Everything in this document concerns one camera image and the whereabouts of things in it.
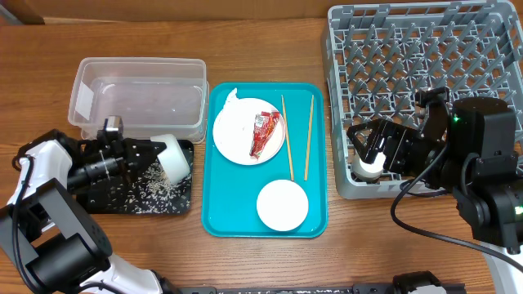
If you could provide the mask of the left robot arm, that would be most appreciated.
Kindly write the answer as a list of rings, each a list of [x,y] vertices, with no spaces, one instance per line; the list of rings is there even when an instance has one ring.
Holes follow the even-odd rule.
[[[101,180],[135,180],[154,161],[174,181],[171,168],[184,158],[172,135],[136,140],[113,128],[95,140],[43,134],[11,162],[20,178],[1,209],[2,251],[33,293],[176,293],[164,276],[115,255],[74,193]]]

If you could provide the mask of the white cup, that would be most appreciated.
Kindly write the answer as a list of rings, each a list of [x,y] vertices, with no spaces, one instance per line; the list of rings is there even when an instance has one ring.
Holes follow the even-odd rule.
[[[376,181],[383,173],[383,171],[370,171],[372,163],[365,163],[358,154],[355,154],[351,163],[352,173],[359,179],[365,182]]]

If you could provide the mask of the white rice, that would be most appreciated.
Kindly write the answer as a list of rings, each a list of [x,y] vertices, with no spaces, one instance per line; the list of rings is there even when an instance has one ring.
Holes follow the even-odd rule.
[[[95,183],[83,205],[91,214],[183,215],[190,209],[191,188],[191,174],[175,185],[169,179],[126,184],[118,176]]]

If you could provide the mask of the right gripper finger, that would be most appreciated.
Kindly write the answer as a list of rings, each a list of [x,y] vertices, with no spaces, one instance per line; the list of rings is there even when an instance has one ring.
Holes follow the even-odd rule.
[[[370,171],[372,172],[382,172],[384,170],[384,165],[387,160],[387,156],[383,152],[379,152],[376,155],[373,163],[370,165]]]
[[[378,154],[387,153],[387,142],[394,129],[393,122],[380,118],[349,127],[346,134],[360,159],[374,163]]]

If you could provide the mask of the red snack wrapper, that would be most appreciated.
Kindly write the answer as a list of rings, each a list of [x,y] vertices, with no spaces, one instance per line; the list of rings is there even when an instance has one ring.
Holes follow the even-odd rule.
[[[260,112],[255,116],[253,142],[249,152],[252,158],[260,158],[268,140],[275,131],[279,118],[280,113],[278,111]]]

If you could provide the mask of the grey rice bowl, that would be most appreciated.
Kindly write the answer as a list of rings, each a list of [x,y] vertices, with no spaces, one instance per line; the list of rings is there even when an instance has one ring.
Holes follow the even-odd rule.
[[[166,149],[159,153],[158,160],[172,185],[177,184],[190,174],[189,163],[174,135],[152,136],[150,140],[166,145]]]

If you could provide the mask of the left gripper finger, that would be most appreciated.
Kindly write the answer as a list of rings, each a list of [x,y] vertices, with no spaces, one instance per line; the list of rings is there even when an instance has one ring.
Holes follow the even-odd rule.
[[[159,163],[152,163],[147,168],[136,171],[135,173],[132,171],[125,173],[123,179],[127,182],[137,182],[139,180],[166,181],[168,177]]]
[[[152,140],[127,138],[126,148],[127,152],[132,156],[158,156],[167,149],[167,145],[163,142],[156,142]]]

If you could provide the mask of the white napkin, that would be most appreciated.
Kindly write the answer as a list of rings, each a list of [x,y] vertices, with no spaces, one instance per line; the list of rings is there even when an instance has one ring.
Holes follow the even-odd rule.
[[[229,110],[231,109],[235,103],[239,100],[239,98],[237,97],[237,91],[238,89],[237,88],[234,88],[226,97],[226,101],[225,101],[225,104],[223,106],[223,110]]]

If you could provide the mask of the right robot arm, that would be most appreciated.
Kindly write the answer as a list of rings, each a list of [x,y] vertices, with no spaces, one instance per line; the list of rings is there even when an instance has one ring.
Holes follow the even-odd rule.
[[[428,238],[482,252],[498,293],[522,291],[522,177],[516,171],[516,114],[500,99],[473,96],[449,102],[445,89],[419,91],[428,115],[418,129],[386,119],[349,127],[346,134],[365,163],[409,177],[392,207],[419,181],[445,189],[470,225],[472,242],[392,220]]]

